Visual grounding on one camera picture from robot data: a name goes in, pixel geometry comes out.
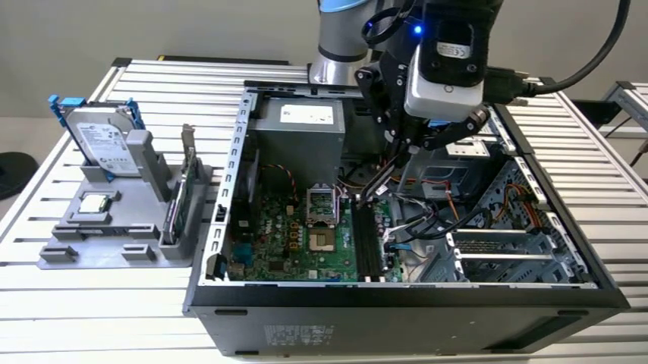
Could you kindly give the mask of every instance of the blue latch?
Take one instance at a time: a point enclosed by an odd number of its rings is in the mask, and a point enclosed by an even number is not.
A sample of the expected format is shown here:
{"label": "blue latch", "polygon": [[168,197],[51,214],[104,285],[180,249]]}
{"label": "blue latch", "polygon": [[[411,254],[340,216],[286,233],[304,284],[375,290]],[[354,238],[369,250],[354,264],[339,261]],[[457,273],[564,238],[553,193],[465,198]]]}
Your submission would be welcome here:
{"label": "blue latch", "polygon": [[59,101],[59,95],[51,95],[49,99],[48,99],[49,110],[52,110],[52,113],[55,114],[56,119],[59,120],[61,127],[67,127],[65,118],[63,117],[63,114],[60,113],[57,101]]}
{"label": "blue latch", "polygon": [[135,123],[135,128],[145,129],[144,121],[141,120],[140,107],[137,103],[132,100],[132,98],[129,98],[128,101],[125,101],[125,106],[131,109],[132,122]]}
{"label": "blue latch", "polygon": [[64,108],[80,108],[85,104],[84,97],[65,97],[60,102]]}

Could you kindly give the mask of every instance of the slotted aluminum surface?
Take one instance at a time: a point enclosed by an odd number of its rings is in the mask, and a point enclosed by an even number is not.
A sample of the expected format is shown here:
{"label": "slotted aluminum surface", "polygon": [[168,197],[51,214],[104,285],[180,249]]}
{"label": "slotted aluminum surface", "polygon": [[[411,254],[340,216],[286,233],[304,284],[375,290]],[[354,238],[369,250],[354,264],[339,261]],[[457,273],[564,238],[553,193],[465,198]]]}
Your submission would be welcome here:
{"label": "slotted aluminum surface", "polygon": [[[614,83],[604,100],[614,101],[637,124],[648,131],[648,83]],[[636,128],[621,127],[618,131],[622,132],[624,129]]]}
{"label": "slotted aluminum surface", "polygon": [[[153,146],[165,154],[169,163],[181,160],[181,124],[196,126],[199,155],[215,167],[212,194],[219,185],[246,78],[303,82],[306,70],[287,66],[133,61],[128,67],[111,69],[92,97],[108,101],[132,97],[139,101],[147,128],[156,137]],[[596,148],[600,141],[588,136],[590,131],[560,97],[532,100],[529,109],[519,110],[523,115],[515,116],[517,122],[525,132],[533,132],[533,144],[541,155],[560,155],[552,151],[562,149],[565,156],[581,155],[578,152],[594,157],[609,155],[606,149]],[[562,131],[570,133],[569,137],[556,135]],[[485,359],[519,364],[648,362],[648,243],[630,237],[641,231],[629,233],[628,230],[644,229],[645,232],[645,194],[614,163],[580,162],[589,164],[588,168],[573,169],[564,161],[541,161],[558,163],[546,169],[557,171],[552,172],[552,178],[557,184],[564,184],[564,188],[558,188],[561,193],[590,193],[598,190],[576,187],[600,184],[600,191],[628,194],[618,205],[613,201],[621,199],[608,195],[594,194],[598,198],[576,195],[566,199],[586,232],[589,227],[612,231],[604,240],[593,235],[590,239],[629,299],[630,312],[530,356],[259,359],[263,362],[355,363],[482,362]],[[41,271],[34,266],[40,247],[81,181],[80,163],[81,154],[64,136],[0,221],[0,262],[4,262],[4,266],[0,265],[0,353],[5,354],[0,362],[236,362],[219,357],[199,320],[181,317],[188,268]],[[204,237],[210,209],[203,217]]]}

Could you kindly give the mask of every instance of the label sticker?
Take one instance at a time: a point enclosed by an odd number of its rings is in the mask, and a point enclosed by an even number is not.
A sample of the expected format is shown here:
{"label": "label sticker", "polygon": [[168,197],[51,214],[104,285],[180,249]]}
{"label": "label sticker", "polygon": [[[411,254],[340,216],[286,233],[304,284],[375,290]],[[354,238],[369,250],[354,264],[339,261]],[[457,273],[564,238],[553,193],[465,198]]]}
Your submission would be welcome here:
{"label": "label sticker", "polygon": [[332,106],[283,105],[282,123],[332,125]]}
{"label": "label sticker", "polygon": [[381,195],[382,195],[382,194],[386,192],[386,190],[389,190],[389,189],[386,188],[386,186],[385,186],[385,185],[382,185],[382,186],[381,186],[381,187],[378,187],[378,189],[375,190],[375,194],[377,194],[378,196],[381,196]]}
{"label": "label sticker", "polygon": [[446,42],[437,42],[437,52],[445,57],[466,59],[470,57],[470,46]]}
{"label": "label sticker", "polygon": [[79,234],[85,234],[85,235],[103,235],[103,231],[100,230],[88,230],[88,229],[79,229],[77,230]]}
{"label": "label sticker", "polygon": [[266,342],[272,347],[330,345],[334,325],[266,325]]}
{"label": "label sticker", "polygon": [[119,128],[109,124],[77,123],[76,125],[99,166],[116,176],[139,175]]}

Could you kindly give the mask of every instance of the orange wire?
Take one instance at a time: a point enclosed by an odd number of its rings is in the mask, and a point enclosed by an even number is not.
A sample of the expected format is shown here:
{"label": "orange wire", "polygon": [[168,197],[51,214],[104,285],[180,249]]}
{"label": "orange wire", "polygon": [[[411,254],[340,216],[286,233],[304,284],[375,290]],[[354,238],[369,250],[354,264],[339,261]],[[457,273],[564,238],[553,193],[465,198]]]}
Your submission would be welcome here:
{"label": "orange wire", "polygon": [[[506,185],[506,188],[503,189],[502,209],[499,210],[499,213],[497,214],[495,219],[493,220],[493,222],[497,222],[499,220],[499,218],[503,215],[503,212],[506,211],[506,208],[507,208],[507,191],[509,191],[510,188],[513,188],[515,190],[515,192],[517,192],[518,195],[522,194],[522,190],[525,189],[518,184],[507,184]],[[522,202],[522,206],[523,206],[523,209],[526,211],[526,214],[529,214],[529,218],[530,218],[530,221],[533,223],[533,226],[540,227],[541,226],[541,222],[540,222],[540,218],[537,217],[537,215],[536,215],[536,213],[533,211],[533,207],[530,206],[530,204],[527,202]]]}
{"label": "orange wire", "polygon": [[457,209],[454,208],[453,194],[451,194],[451,192],[449,190],[446,190],[445,191],[445,195],[447,196],[447,204],[449,204],[449,207],[453,209],[454,218],[458,221],[458,213],[457,213]]}

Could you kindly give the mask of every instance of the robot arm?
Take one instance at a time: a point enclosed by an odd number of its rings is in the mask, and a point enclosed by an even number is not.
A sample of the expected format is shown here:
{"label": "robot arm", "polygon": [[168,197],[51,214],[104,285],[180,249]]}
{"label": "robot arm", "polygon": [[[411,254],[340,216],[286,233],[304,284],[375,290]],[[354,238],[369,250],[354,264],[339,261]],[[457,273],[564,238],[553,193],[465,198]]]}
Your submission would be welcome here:
{"label": "robot arm", "polygon": [[[358,68],[354,77],[374,120],[385,128],[389,143],[383,157],[389,163],[362,197],[370,196],[390,171],[405,165],[421,147],[433,150],[478,133],[490,116],[483,103],[507,104],[519,96],[554,93],[585,78],[618,39],[630,3],[620,0],[612,32],[585,67],[554,85],[537,86],[526,83],[525,75],[514,70],[487,66],[490,31],[502,2],[395,0],[399,6],[375,9],[378,12],[364,22],[362,39],[370,48],[383,46],[385,51],[374,63]],[[324,3],[347,11],[342,5],[370,9],[379,2],[322,0],[320,8]],[[350,22],[347,27],[355,28],[358,23]],[[319,43],[328,31],[320,29]],[[326,55],[322,48],[319,44],[319,53]]]}

